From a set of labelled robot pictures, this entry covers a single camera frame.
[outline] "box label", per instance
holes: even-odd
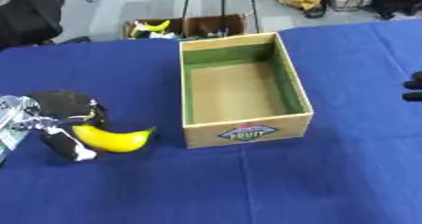
[[[238,140],[238,141],[252,141],[258,137],[269,135],[271,133],[276,132],[276,128],[246,123],[246,124],[239,124],[235,128],[224,132],[223,134],[219,135],[219,137],[231,139],[231,140]]]

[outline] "blue table cover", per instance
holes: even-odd
[[[0,168],[4,224],[414,224],[422,221],[422,22],[281,32],[315,116],[304,138],[187,150],[178,44],[12,49],[0,93],[73,89],[114,131],[157,126],[144,149],[70,164],[33,133]]]

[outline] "cardboard box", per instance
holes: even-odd
[[[210,17],[192,17],[186,18],[182,28],[182,19],[138,19],[139,22],[151,25],[161,24],[166,20],[170,20],[169,31],[181,34],[181,30],[185,31],[188,37],[201,37],[206,38],[206,32],[217,33],[219,31],[220,16]],[[226,16],[226,24],[229,30],[228,35],[242,35],[245,32],[245,15],[232,14]],[[130,33],[134,29],[133,21],[126,21],[123,25],[123,36],[125,39],[130,39]]]
[[[313,109],[278,34],[180,44],[189,148],[303,136]]]

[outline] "tripod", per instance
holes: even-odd
[[[256,10],[256,3],[255,0],[251,0],[252,2],[252,10],[253,10],[253,18],[255,21],[255,29],[256,33],[259,33],[259,22],[258,22],[258,13]],[[187,7],[189,5],[189,0],[185,0],[185,5],[183,8],[182,14],[182,26],[181,32],[184,34],[183,31],[183,23],[185,22],[185,18],[187,16]],[[219,37],[227,36],[227,23],[226,23],[226,0],[221,0],[221,21],[219,24]]]

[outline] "yellow banana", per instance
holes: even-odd
[[[153,127],[134,133],[115,134],[91,125],[73,126],[73,132],[80,140],[93,148],[108,152],[133,152],[146,144],[154,130]]]
[[[170,25],[170,21],[167,20],[164,23],[158,24],[158,25],[150,25],[150,24],[145,23],[145,28],[147,28],[148,31],[161,32],[167,27],[169,27],[169,25]]]

